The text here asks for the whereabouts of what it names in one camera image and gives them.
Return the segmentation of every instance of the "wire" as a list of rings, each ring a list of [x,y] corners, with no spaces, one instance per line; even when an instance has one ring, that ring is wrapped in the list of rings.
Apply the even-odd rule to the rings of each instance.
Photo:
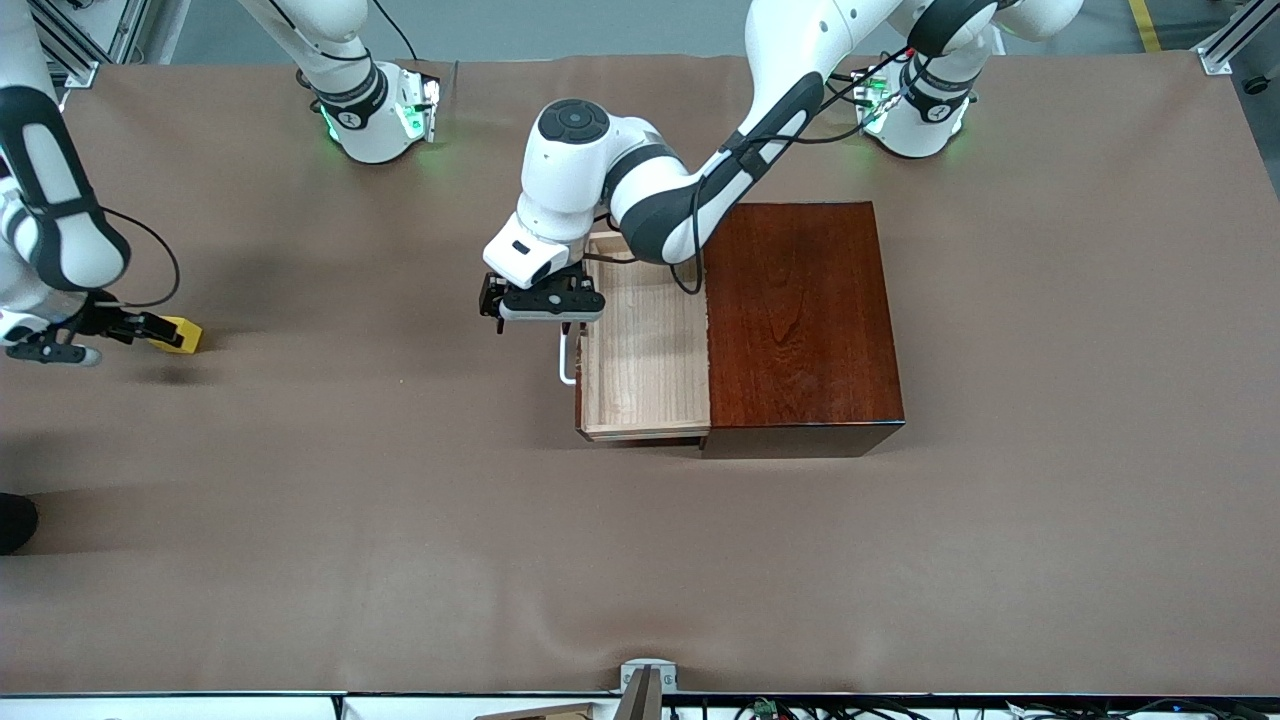
[[[783,705],[782,702],[778,702],[778,701],[776,701],[774,705],[778,707],[780,711],[785,712],[788,717],[791,717],[791,720],[801,720],[801,717],[799,715],[796,715],[795,711],[791,710],[791,707],[788,707],[788,706],[786,706],[786,705]],[[805,712],[808,712],[809,716],[813,717],[813,720],[822,720],[820,717],[818,717],[818,711],[817,710],[813,710],[812,707],[805,707],[805,705],[801,703],[801,702],[795,702],[794,705],[796,707],[799,707],[800,710],[804,710]]]
[[[897,701],[893,701],[893,700],[888,700],[888,698],[861,698],[861,701],[865,702],[865,703],[868,703],[868,705],[872,705],[872,706],[882,707],[882,708],[888,710],[891,712],[897,712],[897,714],[901,714],[901,715],[906,715],[911,720],[929,720],[927,716],[920,715],[919,712],[915,712],[914,710],[910,710],[905,705],[902,705],[902,703],[900,703]]]
[[[1216,707],[1201,702],[1166,697],[1157,700],[1155,702],[1149,702],[1147,705],[1143,705],[1142,707],[1138,707],[1137,710],[1130,710],[1128,712],[1110,712],[1108,708],[1098,710],[1094,706],[1087,706],[1084,710],[1064,710],[1061,707],[1053,707],[1050,705],[1029,703],[1025,706],[1024,710],[1036,710],[1039,711],[1041,714],[1023,715],[1021,720],[1128,720],[1134,715],[1139,715],[1142,712],[1149,712],[1152,710],[1158,708],[1162,705],[1172,705],[1178,707],[1178,710],[1192,710],[1196,712],[1203,712],[1207,715],[1212,715],[1217,720],[1230,720],[1233,716],[1230,712],[1219,710]]]
[[[836,86],[831,85],[829,79],[827,81],[826,85],[827,85],[827,90],[829,90],[832,94],[836,94],[836,95],[840,94],[840,91],[836,90]],[[863,100],[863,99],[859,99],[859,97],[844,97],[842,96],[841,100],[844,100],[845,102],[849,102],[850,105],[856,105],[859,108],[874,108],[876,106],[876,104],[872,102],[870,100]]]
[[[599,254],[595,254],[595,252],[584,252],[582,254],[582,259],[584,260],[595,260],[596,263],[608,263],[611,265],[630,265],[631,263],[639,263],[640,261],[640,259],[636,258],[636,256],[634,256],[634,255],[631,258],[613,258],[613,256],[609,256],[609,255],[599,255]]]
[[[397,24],[396,20],[392,18],[390,13],[387,12],[387,8],[383,8],[381,0],[374,0],[374,5],[378,8],[378,12],[381,13],[384,18],[387,18],[387,22],[390,23],[393,28],[396,28],[396,35],[399,35],[401,40],[404,41],[404,47],[408,47],[410,56],[412,56],[415,61],[421,63],[422,59],[417,56],[417,50],[413,50],[413,44],[408,41],[408,37],[404,36],[404,31],[399,28],[399,24]]]
[[[166,292],[164,297],[161,297],[160,300],[151,301],[151,302],[100,302],[99,306],[100,307],[133,307],[133,309],[143,309],[143,307],[155,307],[157,305],[164,305],[165,302],[169,302],[170,300],[173,300],[173,296],[178,295],[178,288],[182,287],[182,266],[178,264],[178,256],[174,255],[173,247],[169,247],[169,243],[165,242],[165,240],[163,237],[160,237],[160,233],[157,233],[156,231],[151,229],[151,227],[147,225],[146,223],[143,223],[142,220],[138,220],[136,218],[131,218],[129,215],[125,215],[124,213],[119,213],[119,211],[111,210],[110,208],[102,208],[102,211],[106,213],[108,215],[114,215],[116,218],[120,218],[122,220],[133,223],[134,225],[137,225],[137,227],[147,231],[147,233],[150,233],[151,237],[154,237],[156,240],[156,242],[160,243],[160,247],[164,247],[165,254],[169,255],[169,263],[173,264],[173,286],[169,287],[169,292]]]
[[[698,295],[699,292],[701,292],[703,291],[703,281],[707,279],[707,268],[703,264],[703,243],[698,241],[698,215],[699,215],[699,210],[703,209],[700,199],[703,196],[703,187],[705,187],[705,186],[707,186],[707,173],[703,173],[698,178],[698,184],[694,186],[694,197],[690,201],[690,204],[692,205],[692,223],[694,223],[694,227],[692,227],[692,231],[694,231],[694,266],[696,268],[696,270],[695,270],[696,274],[694,275],[696,278],[694,281],[694,287],[686,286],[685,281],[680,279],[680,273],[676,272],[676,265],[671,265],[671,277],[672,277],[672,279],[676,281],[676,286],[678,286],[680,290],[682,290],[685,292],[685,295]]]
[[[275,0],[266,0],[266,1],[270,3],[273,8],[275,8],[275,12],[279,13],[282,18],[284,18],[284,22],[289,26],[289,29],[292,29],[294,32],[298,32],[297,23],[294,23],[293,18],[291,18],[289,14],[284,12],[284,8],[280,8],[279,3],[276,3]],[[325,53],[324,50],[320,50],[320,49],[316,49],[316,53],[319,53],[321,58],[328,58],[330,60],[338,60],[338,61],[342,61],[342,63],[358,63],[361,60],[369,60],[370,63],[374,61],[374,54],[367,47],[365,49],[365,54],[364,55],[358,55],[356,58],[343,58],[342,55],[332,55],[329,53]]]
[[[867,82],[868,79],[870,79],[870,78],[872,78],[872,76],[874,76],[876,73],[878,73],[878,72],[883,70],[883,69],[884,69],[884,68],[887,68],[887,67],[888,67],[890,64],[892,64],[892,63],[897,61],[897,59],[899,59],[899,58],[901,58],[902,55],[906,55],[906,53],[908,53],[909,50],[910,50],[910,47],[902,47],[902,49],[901,49],[901,50],[899,50],[897,53],[893,53],[892,55],[890,55],[890,56],[884,58],[884,59],[883,59],[883,60],[881,60],[879,63],[876,63],[874,65],[872,65],[872,67],[870,67],[870,68],[869,68],[869,69],[867,70],[867,74],[864,74],[864,76],[861,76],[861,77],[859,77],[859,78],[856,78],[856,79],[854,79],[854,78],[851,78],[851,77],[849,77],[849,76],[840,76],[838,78],[836,78],[836,79],[838,79],[838,81],[844,81],[844,78],[849,77],[849,85],[847,85],[847,86],[846,86],[846,87],[845,87],[844,90],[841,90],[840,92],[837,92],[837,94],[836,94],[835,96],[832,96],[832,97],[829,97],[829,99],[828,99],[827,101],[824,101],[824,102],[823,102],[823,104],[822,104],[822,105],[820,105],[820,106],[818,108],[818,113],[822,113],[822,111],[823,111],[823,110],[826,110],[827,108],[831,108],[832,105],[835,105],[836,102],[838,102],[838,101],[840,101],[841,99],[844,99],[844,97],[845,97],[846,95],[849,95],[850,92],[852,92],[855,87],[858,87],[859,85],[863,85],[864,82]],[[931,60],[932,60],[932,58],[929,58],[929,60],[925,60],[925,63],[929,63]]]
[[[850,92],[852,92],[852,90],[855,87],[858,87],[859,85],[863,85],[864,82],[867,82],[868,79],[870,79],[876,73],[878,73],[882,69],[884,69],[890,63],[893,63],[895,60],[897,60],[899,58],[901,58],[902,55],[905,55],[908,53],[908,50],[909,50],[908,47],[902,47],[901,50],[899,50],[897,53],[893,53],[891,55],[882,54],[883,59],[879,63],[877,63],[874,67],[869,68],[867,70],[867,73],[863,74],[861,77],[852,78],[852,77],[849,77],[849,76],[841,76],[841,78],[849,77],[849,86],[846,86],[844,90],[836,92],[835,96],[832,96],[829,100],[827,100],[826,102],[823,102],[822,106],[819,106],[818,113],[814,114],[814,117],[822,114],[824,110],[827,110],[827,108],[831,108],[831,105],[833,105],[835,102],[838,102],[840,100],[845,99]],[[928,68],[929,63],[932,63],[932,61],[933,61],[932,58],[929,58],[928,60],[925,60],[923,68]],[[922,68],[922,70],[919,73],[916,73],[915,78],[911,79],[911,83],[906,88],[902,88],[900,92],[906,92],[908,88],[913,87],[920,79],[920,77],[924,74],[924,69],[923,68]],[[876,113],[868,111],[867,115],[861,119],[861,122],[859,122],[856,126],[854,126],[852,129],[850,129],[849,132],[840,133],[840,135],[833,136],[833,137],[806,138],[806,137],[787,136],[787,135],[767,135],[767,136],[748,138],[748,142],[750,142],[750,143],[768,143],[768,142],[773,142],[773,141],[783,141],[783,142],[795,142],[797,145],[826,145],[826,143],[829,143],[829,142],[840,142],[842,140],[847,140],[847,138],[850,138],[850,137],[852,137],[852,136],[863,132],[864,129],[867,129],[867,126],[870,124],[870,122],[873,119],[876,119]],[[692,232],[694,232],[694,263],[695,263],[695,266],[696,266],[696,281],[694,283],[694,287],[686,286],[685,282],[682,279],[680,279],[680,274],[676,272],[676,265],[671,265],[671,277],[676,281],[676,284],[680,286],[680,290],[682,290],[686,295],[698,295],[699,292],[701,292],[703,291],[704,281],[707,278],[707,268],[705,268],[705,264],[703,261],[703,243],[700,242],[700,238],[699,238],[700,233],[698,232],[698,215],[699,215],[699,210],[701,209],[701,193],[703,193],[703,188],[705,186],[707,186],[707,173],[704,172],[698,178],[698,184],[694,186],[694,196],[692,196],[692,200],[691,200],[691,205],[692,205],[692,210],[691,210],[691,215],[692,215]],[[881,716],[882,720],[893,720],[892,717],[888,717],[888,716],[886,716],[886,715],[883,715],[881,712],[876,712],[873,710],[867,710],[865,712],[870,712],[873,715],[878,715],[878,716]],[[918,715],[918,714],[913,715],[911,712],[906,712],[906,714],[910,715],[913,717],[913,720],[925,720],[923,715]]]

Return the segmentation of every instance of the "black cable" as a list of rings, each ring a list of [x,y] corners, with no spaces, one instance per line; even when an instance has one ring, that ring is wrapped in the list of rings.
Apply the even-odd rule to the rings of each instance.
[[[890,698],[863,698],[863,702],[873,707],[881,707],[891,712],[897,712],[900,715],[906,715],[911,720],[929,720],[927,716],[915,712],[914,710],[906,707],[905,705],[890,700]]]
[[[865,712],[867,715],[874,715],[874,716],[879,717],[881,720],[897,720],[892,715],[888,715],[888,714],[882,712],[879,710],[876,710],[873,707],[855,707],[854,710],[856,710],[858,712],[854,714],[854,715],[851,715],[851,717],[858,717],[859,715],[861,715],[861,714]]]
[[[1039,702],[1032,702],[1023,706],[1023,710],[1036,710],[1042,712],[1042,715],[1024,715],[1024,720],[1084,720],[1088,715],[1084,711],[1062,710],[1060,707],[1051,707]]]
[[[284,12],[284,8],[280,8],[279,3],[276,3],[275,0],[266,0],[266,1],[270,3],[273,8],[275,8],[275,12],[279,13],[282,18],[284,18],[284,22],[285,22],[285,24],[289,26],[289,29],[292,29],[294,32],[298,29],[297,23],[294,23],[293,18],[291,18],[289,14]],[[339,60],[339,61],[343,61],[343,63],[358,63],[360,60],[369,60],[370,63],[374,61],[374,54],[370,53],[367,47],[365,49],[365,54],[360,55],[357,58],[343,58],[342,55],[330,55],[329,53],[325,53],[324,50],[320,50],[320,49],[316,49],[316,53],[319,53],[321,58],[329,58],[330,60]]]
[[[594,220],[591,220],[591,223],[593,224],[599,223],[600,220],[607,222],[609,224],[609,229],[612,229],[613,232],[618,232],[618,225],[613,224],[613,215],[608,213],[600,213],[599,215],[595,217]],[[631,258],[612,258],[609,255],[599,255],[596,252],[584,252],[582,259],[595,260],[596,263],[608,263],[611,265],[630,265],[631,263],[640,261],[640,259],[634,255]]]
[[[694,266],[696,268],[694,287],[685,284],[685,281],[680,279],[680,273],[676,272],[676,265],[671,265],[671,277],[676,281],[676,286],[684,291],[685,295],[698,295],[703,291],[703,281],[707,278],[707,268],[703,264],[703,243],[698,241],[698,214],[701,210],[700,199],[703,196],[703,187],[707,186],[707,173],[703,173],[698,178],[698,184],[694,186],[694,199],[692,205],[692,222],[694,222]]]
[[[883,70],[883,69],[884,69],[884,68],[887,68],[887,67],[888,67],[890,64],[892,64],[892,63],[897,61],[897,59],[899,59],[899,58],[901,58],[902,55],[905,55],[905,54],[908,53],[908,50],[910,50],[910,49],[909,49],[909,47],[902,47],[902,49],[901,49],[901,50],[899,50],[897,53],[893,53],[892,55],[890,55],[890,56],[884,58],[884,59],[883,59],[883,60],[881,60],[879,63],[877,63],[877,64],[872,65],[872,68],[867,70],[867,74],[864,74],[863,77],[860,77],[860,78],[858,78],[858,79],[854,79],[854,78],[851,78],[851,77],[850,77],[850,78],[849,78],[849,85],[847,85],[847,86],[846,86],[846,87],[845,87],[844,90],[841,90],[840,92],[837,92],[837,94],[836,94],[835,96],[832,96],[832,97],[827,99],[827,100],[826,100],[826,101],[824,101],[824,102],[823,102],[823,104],[822,104],[822,105],[820,105],[820,106],[818,108],[818,113],[820,114],[820,113],[822,113],[823,110],[826,110],[827,108],[831,108],[831,106],[832,106],[832,105],[835,105],[836,102],[840,102],[840,100],[841,100],[842,97],[845,97],[846,95],[849,95],[850,92],[852,92],[855,87],[858,87],[858,86],[860,86],[860,85],[865,83],[865,82],[867,82],[868,79],[870,79],[870,78],[872,78],[872,77],[873,77],[873,76],[874,76],[876,73],[878,73],[878,72]],[[933,60],[933,58],[929,58],[929,60],[925,60],[925,63],[929,63],[929,61],[932,61],[932,60]]]
[[[1166,705],[1166,703],[1169,703],[1169,705],[1178,705],[1178,706],[1188,707],[1188,708],[1192,708],[1192,710],[1198,710],[1199,712],[1207,712],[1210,715],[1213,715],[1215,717],[1219,717],[1219,720],[1229,720],[1231,717],[1231,715],[1229,712],[1224,712],[1224,711],[1221,711],[1221,710],[1219,710],[1216,707],[1211,707],[1208,705],[1204,705],[1204,703],[1201,703],[1201,702],[1196,702],[1196,701],[1192,701],[1192,700],[1181,700],[1181,698],[1176,698],[1176,697],[1166,697],[1166,698],[1157,700],[1155,702],[1148,702],[1147,705],[1139,707],[1138,710],[1130,710],[1129,712],[1116,712],[1116,714],[1111,715],[1110,717],[1112,717],[1114,720],[1125,720],[1128,717],[1133,717],[1134,715],[1138,715],[1139,712],[1149,712],[1149,711],[1160,707],[1161,705]]]
[[[791,710],[788,706],[783,705],[781,701],[774,701],[774,705],[777,706],[777,708],[780,711],[786,712],[786,715],[788,717],[791,717],[791,720],[803,720],[799,715],[795,714],[794,710]],[[808,707],[803,702],[797,701],[797,702],[794,702],[792,705],[795,705],[800,710],[804,710],[810,717],[813,717],[813,720],[822,720],[822,717],[818,717],[818,711],[817,710],[814,710],[812,707]]]
[[[874,67],[872,67],[870,69],[868,69],[867,74],[861,76],[860,78],[856,78],[856,79],[855,78],[850,78],[850,85],[847,87],[845,87],[844,90],[836,92],[835,96],[832,96],[829,100],[827,100],[826,102],[823,102],[822,106],[818,109],[818,113],[814,117],[817,117],[818,114],[822,114],[824,110],[827,110],[827,108],[831,108],[831,105],[833,105],[835,102],[838,102],[841,99],[844,99],[850,92],[852,92],[852,90],[855,87],[858,87],[859,85],[863,85],[864,82],[867,82],[868,79],[870,79],[872,77],[874,77],[876,73],[878,73],[882,69],[884,69],[890,63],[893,63],[895,60],[897,60],[899,58],[901,58],[902,55],[905,55],[908,50],[909,50],[908,47],[902,47],[897,53],[893,53],[892,55],[884,56],[878,64],[876,64]],[[928,60],[925,60],[924,61],[924,68],[928,68],[929,63],[932,63],[932,61],[933,61],[932,58],[929,58]],[[915,76],[915,78],[911,81],[911,86],[914,86],[915,82],[919,81],[923,74],[924,74],[924,70],[922,69]],[[840,142],[842,140],[847,140],[847,138],[850,138],[850,137],[852,137],[852,136],[863,132],[864,129],[867,129],[867,126],[870,124],[870,122],[874,118],[876,118],[876,113],[874,111],[868,111],[867,117],[864,117],[861,122],[859,122],[856,126],[854,126],[852,129],[850,129],[849,132],[844,132],[841,135],[837,135],[835,137],[804,138],[804,137],[786,136],[786,135],[767,135],[767,136],[748,138],[748,142],[750,142],[750,143],[768,143],[768,142],[773,142],[773,141],[785,141],[785,142],[795,142],[797,145],[826,145],[826,143],[829,143],[829,142]],[[696,265],[696,273],[698,273],[696,274],[698,279],[694,283],[694,287],[686,286],[685,282],[682,279],[680,279],[680,274],[676,272],[676,265],[671,265],[671,277],[676,281],[676,284],[680,286],[680,290],[684,291],[686,295],[698,295],[698,293],[700,293],[703,291],[703,283],[704,283],[704,279],[707,277],[707,268],[705,268],[705,265],[703,263],[703,243],[699,241],[699,234],[700,233],[698,232],[698,211],[701,209],[700,199],[701,199],[703,187],[705,187],[705,184],[707,184],[707,173],[703,173],[701,177],[698,178],[698,184],[694,186],[694,197],[692,197],[692,201],[691,201],[691,205],[692,205],[692,209],[691,209],[692,231],[694,231],[694,263]],[[882,716],[882,720],[893,720],[892,717],[883,716],[883,714],[878,714],[878,715]],[[922,717],[923,716],[915,716],[913,720],[920,720]]]
[[[836,90],[836,86],[831,85],[829,79],[827,81],[826,85],[827,85],[827,90],[829,90],[833,95],[840,95],[840,91]],[[842,96],[841,100],[844,100],[845,102],[849,102],[850,105],[856,105],[859,108],[874,108],[876,106],[876,104],[872,102],[870,100],[863,100],[863,99],[859,99],[859,97],[846,97],[846,96]]]
[[[404,41],[404,47],[408,47],[410,56],[412,56],[415,61],[421,63],[422,59],[417,56],[417,50],[413,50],[413,44],[410,42],[408,37],[404,36],[404,31],[399,28],[399,24],[397,24],[396,20],[392,19],[392,15],[390,13],[387,12],[387,8],[383,8],[381,0],[374,0],[374,5],[378,8],[378,12],[381,13],[384,18],[387,18],[387,22],[390,23],[393,28],[396,28],[396,35],[399,35],[401,40]]]
[[[911,87],[914,87],[915,83],[920,81],[920,77],[924,76],[924,70],[928,69],[929,63],[932,63],[932,61],[933,61],[933,58],[929,58],[928,60],[925,60],[924,65],[922,65],[922,68],[920,68],[920,72],[911,79],[911,82],[906,87],[904,87],[904,88],[901,88],[899,91],[899,95],[901,95],[901,94],[906,92],[908,90],[910,90]],[[845,88],[845,91],[847,91],[847,90],[850,90],[852,87],[854,86],[849,86],[849,87]],[[847,132],[842,132],[840,135],[832,136],[832,137],[794,137],[794,136],[786,136],[786,135],[767,135],[767,136],[749,138],[748,142],[764,143],[764,142],[785,141],[785,142],[795,142],[796,145],[827,145],[827,143],[831,143],[831,142],[840,142],[842,140],[849,140],[850,137],[852,137],[852,136],[863,132],[864,129],[867,129],[867,126],[869,126],[874,119],[876,119],[876,111],[870,110],[861,119],[861,122],[859,122],[851,129],[849,129]]]
[[[165,242],[165,240],[163,237],[160,237],[160,233],[157,233],[156,231],[151,229],[142,220],[138,220],[136,218],[131,218],[131,217],[125,215],[124,213],[119,213],[119,211],[111,210],[110,208],[102,208],[102,211],[106,213],[108,215],[114,215],[116,218],[120,218],[122,220],[133,223],[134,225],[137,225],[137,227],[147,231],[151,234],[151,237],[156,238],[156,242],[160,243],[160,247],[164,247],[164,251],[169,255],[169,263],[173,264],[173,286],[169,288],[169,292],[165,293],[165,296],[161,297],[160,300],[156,300],[156,301],[152,301],[152,302],[109,302],[109,304],[105,304],[102,306],[105,306],[105,307],[133,307],[133,309],[142,309],[142,307],[155,307],[156,305],[164,305],[165,302],[169,302],[170,300],[173,300],[173,296],[178,295],[178,288],[182,287],[182,266],[178,264],[178,256],[174,255],[173,247],[169,247],[169,243]]]
[[[595,252],[584,252],[582,254],[582,259],[584,260],[595,260],[596,263],[608,263],[611,265],[630,265],[631,263],[639,263],[640,261],[640,259],[635,258],[635,256],[631,256],[631,258],[611,258],[609,255],[598,255]]]

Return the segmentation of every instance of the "floor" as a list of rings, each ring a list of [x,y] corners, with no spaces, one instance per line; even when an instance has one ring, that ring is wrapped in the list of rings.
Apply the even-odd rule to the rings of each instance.
[[[1143,0],[1132,0],[1139,9]],[[741,55],[742,20],[749,0],[384,0],[417,53],[436,60],[529,60],[571,55],[687,54]],[[1158,44],[1187,49],[1221,27],[1235,9],[1231,0],[1166,0],[1149,4]],[[393,28],[378,17],[362,33],[375,55],[406,55]],[[155,23],[147,56],[186,64],[287,63],[285,54],[230,1],[163,0],[164,22]],[[883,28],[863,44],[868,53],[897,46]],[[1103,55],[1142,53],[1130,0],[1085,0],[1076,20],[1059,37],[1036,45],[1007,40],[1010,54]],[[1235,60],[1240,79],[1280,61],[1280,23],[1274,23]],[[1280,193],[1280,90],[1242,104]]]

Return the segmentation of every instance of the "wooden drawer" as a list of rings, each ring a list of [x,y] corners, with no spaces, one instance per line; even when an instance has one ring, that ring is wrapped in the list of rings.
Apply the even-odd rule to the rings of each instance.
[[[628,256],[617,234],[593,241]],[[870,204],[739,205],[704,260],[696,296],[666,266],[588,261],[608,307],[579,338],[579,432],[835,457],[905,423]]]

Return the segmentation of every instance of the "yellow floor line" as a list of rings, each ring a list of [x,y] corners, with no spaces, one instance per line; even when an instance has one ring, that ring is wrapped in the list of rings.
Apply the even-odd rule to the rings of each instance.
[[[1129,0],[1129,10],[1133,12],[1133,20],[1138,23],[1142,49],[1147,53],[1160,53],[1160,38],[1156,37],[1156,26],[1151,22],[1151,10],[1147,9],[1147,0]]]

